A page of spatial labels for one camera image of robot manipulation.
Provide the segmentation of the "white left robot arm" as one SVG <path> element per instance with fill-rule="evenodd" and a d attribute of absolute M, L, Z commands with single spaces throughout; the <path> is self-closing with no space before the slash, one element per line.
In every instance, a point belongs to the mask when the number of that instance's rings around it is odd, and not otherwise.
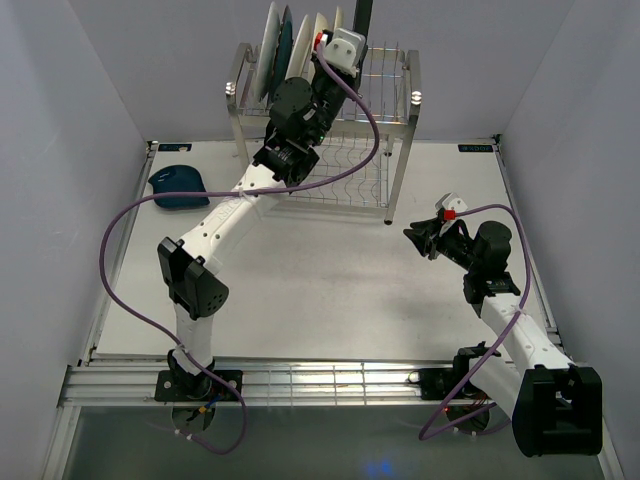
<path fill-rule="evenodd" d="M 190 399 L 205 397 L 212 387 L 209 371 L 212 320 L 229 296 L 216 275 L 241 239 L 261 217 L 300 185 L 319 160 L 315 149 L 330 130 L 346 92 L 359 86 L 360 66 L 349 53 L 323 50 L 313 62 L 311 81 L 291 77 L 275 91 L 263 146 L 233 189 L 197 226 L 178 240 L 158 246 L 162 277 L 176 314 L 180 344 L 168 354 L 171 378 Z"/>

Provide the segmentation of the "dark blue irregular dish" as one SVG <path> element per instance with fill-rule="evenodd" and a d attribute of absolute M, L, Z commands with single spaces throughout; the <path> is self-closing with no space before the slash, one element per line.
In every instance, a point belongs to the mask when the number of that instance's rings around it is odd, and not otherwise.
<path fill-rule="evenodd" d="M 153 194 L 173 192 L 205 192 L 199 171 L 188 165 L 170 165 L 159 169 L 147 180 Z M 154 203 L 168 211 L 204 208 L 210 204 L 208 197 L 157 198 Z"/>

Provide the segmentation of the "white green red rimmed plate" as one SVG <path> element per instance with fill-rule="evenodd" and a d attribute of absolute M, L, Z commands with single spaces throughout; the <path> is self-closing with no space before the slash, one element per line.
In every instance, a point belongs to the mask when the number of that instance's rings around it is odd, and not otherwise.
<path fill-rule="evenodd" d="M 311 50 L 313 28 L 309 15 L 305 15 L 293 44 L 285 79 L 300 77 Z"/>

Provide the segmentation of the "cream bear plate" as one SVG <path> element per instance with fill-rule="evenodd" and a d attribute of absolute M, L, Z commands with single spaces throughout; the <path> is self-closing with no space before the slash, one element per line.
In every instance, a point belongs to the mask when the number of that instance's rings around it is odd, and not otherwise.
<path fill-rule="evenodd" d="M 315 17 L 312 40 L 311 40 L 311 47 L 313 51 L 316 50 L 316 46 L 320 42 L 321 36 L 328 30 L 329 30 L 328 20 L 323 14 L 318 12 Z"/>

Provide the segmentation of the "red and teal plate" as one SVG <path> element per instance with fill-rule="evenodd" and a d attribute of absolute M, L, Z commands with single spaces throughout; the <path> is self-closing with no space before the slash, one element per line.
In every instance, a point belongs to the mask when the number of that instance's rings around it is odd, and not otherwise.
<path fill-rule="evenodd" d="M 257 102 L 261 102 L 267 94 L 271 78 L 275 51 L 280 32 L 280 15 L 275 1 L 272 1 L 267 15 L 261 48 L 253 80 L 253 95 Z"/>

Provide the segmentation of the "square black teal plate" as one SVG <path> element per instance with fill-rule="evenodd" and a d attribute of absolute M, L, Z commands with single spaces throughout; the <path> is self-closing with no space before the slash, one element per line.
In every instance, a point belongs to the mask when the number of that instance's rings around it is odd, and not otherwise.
<path fill-rule="evenodd" d="M 354 10 L 352 30 L 369 37 L 369 28 L 373 10 L 373 0 L 357 0 Z"/>

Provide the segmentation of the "dark teal blossom plate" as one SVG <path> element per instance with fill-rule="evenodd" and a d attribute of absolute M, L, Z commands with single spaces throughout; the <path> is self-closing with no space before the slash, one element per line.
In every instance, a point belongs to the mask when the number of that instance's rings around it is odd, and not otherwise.
<path fill-rule="evenodd" d="M 275 92 L 280 84 L 285 80 L 291 53 L 293 49 L 293 18 L 290 6 L 284 9 L 283 20 L 276 49 L 273 72 L 268 90 L 268 101 L 273 102 Z"/>

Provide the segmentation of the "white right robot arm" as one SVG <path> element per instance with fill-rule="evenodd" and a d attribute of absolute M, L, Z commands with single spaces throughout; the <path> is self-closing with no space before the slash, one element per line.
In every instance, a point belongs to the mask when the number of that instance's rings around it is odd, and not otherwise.
<path fill-rule="evenodd" d="M 465 300 L 498 336 L 493 345 L 459 349 L 443 400 L 485 393 L 510 419 L 527 457 L 599 454 L 602 380 L 594 368 L 562 353 L 524 312 L 525 295 L 507 270 L 511 230 L 486 221 L 471 235 L 447 211 L 442 218 L 411 223 L 404 234 L 421 256 L 443 256 L 464 269 Z"/>

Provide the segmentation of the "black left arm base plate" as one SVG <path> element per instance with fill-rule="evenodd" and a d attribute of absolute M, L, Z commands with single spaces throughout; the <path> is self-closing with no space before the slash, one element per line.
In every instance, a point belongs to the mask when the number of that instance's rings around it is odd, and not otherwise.
<path fill-rule="evenodd" d="M 193 382 L 189 383 L 170 370 L 163 370 L 158 374 L 153 398 L 157 402 L 166 403 L 207 403 L 213 399 L 224 402 L 237 401 L 234 393 L 210 376 L 200 373 Z"/>

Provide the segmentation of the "cream and pink branch plate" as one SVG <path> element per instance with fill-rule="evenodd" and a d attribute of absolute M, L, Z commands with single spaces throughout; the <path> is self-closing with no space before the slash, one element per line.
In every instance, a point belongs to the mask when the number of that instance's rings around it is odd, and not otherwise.
<path fill-rule="evenodd" d="M 342 28 L 344 24 L 344 12 L 341 6 L 337 6 L 334 15 L 333 29 Z"/>

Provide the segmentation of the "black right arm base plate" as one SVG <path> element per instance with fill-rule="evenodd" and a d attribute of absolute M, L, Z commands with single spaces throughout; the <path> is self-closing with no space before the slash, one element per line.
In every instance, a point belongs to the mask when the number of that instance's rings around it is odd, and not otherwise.
<path fill-rule="evenodd" d="M 452 367 L 428 367 L 413 370 L 407 383 L 416 387 L 421 400 L 443 400 L 458 383 L 459 377 Z M 454 396 L 456 400 L 486 398 L 486 393 L 468 382 Z"/>

